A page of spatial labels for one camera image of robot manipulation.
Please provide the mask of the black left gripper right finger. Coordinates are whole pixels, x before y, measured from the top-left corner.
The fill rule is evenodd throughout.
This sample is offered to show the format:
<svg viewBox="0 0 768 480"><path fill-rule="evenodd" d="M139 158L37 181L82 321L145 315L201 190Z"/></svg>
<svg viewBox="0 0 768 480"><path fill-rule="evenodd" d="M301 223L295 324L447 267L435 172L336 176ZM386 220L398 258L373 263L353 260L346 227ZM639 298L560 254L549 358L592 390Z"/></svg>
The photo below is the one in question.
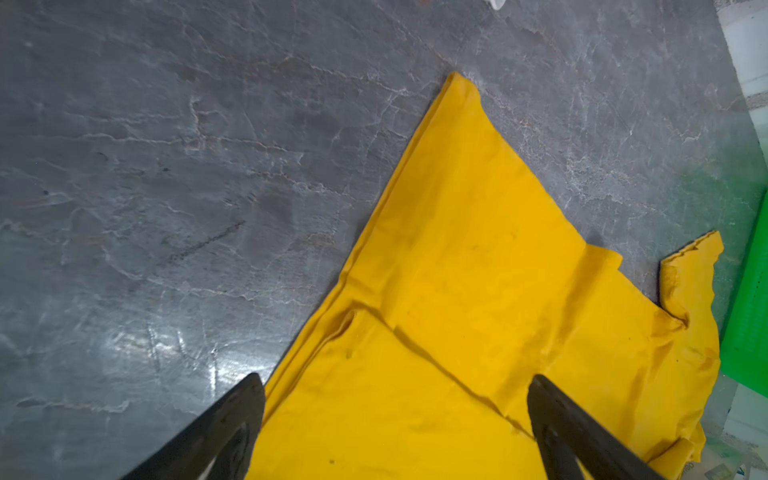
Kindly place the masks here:
<svg viewBox="0 0 768 480"><path fill-rule="evenodd" d="M547 377L533 377L527 407L549 479L661 477Z"/></svg>

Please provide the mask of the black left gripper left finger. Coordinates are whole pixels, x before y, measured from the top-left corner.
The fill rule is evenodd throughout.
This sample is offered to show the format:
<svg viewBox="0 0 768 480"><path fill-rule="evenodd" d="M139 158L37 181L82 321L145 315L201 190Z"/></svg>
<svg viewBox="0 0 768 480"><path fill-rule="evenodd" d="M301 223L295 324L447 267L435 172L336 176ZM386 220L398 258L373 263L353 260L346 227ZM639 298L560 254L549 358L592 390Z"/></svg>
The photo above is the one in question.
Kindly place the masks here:
<svg viewBox="0 0 768 480"><path fill-rule="evenodd" d="M262 427L265 390L250 373L126 479L243 479Z"/></svg>

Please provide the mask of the yellow t-shirt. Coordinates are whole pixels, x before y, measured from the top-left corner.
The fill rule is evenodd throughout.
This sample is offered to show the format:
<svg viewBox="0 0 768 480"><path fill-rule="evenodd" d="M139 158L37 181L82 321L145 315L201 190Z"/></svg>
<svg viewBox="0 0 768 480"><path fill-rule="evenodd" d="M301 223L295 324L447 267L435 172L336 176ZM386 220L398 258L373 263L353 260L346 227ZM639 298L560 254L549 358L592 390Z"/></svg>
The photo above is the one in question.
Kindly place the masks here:
<svg viewBox="0 0 768 480"><path fill-rule="evenodd" d="M248 477L541 479L540 374L676 479L706 441L723 249L714 231L665 258L649 300L451 74L269 379Z"/></svg>

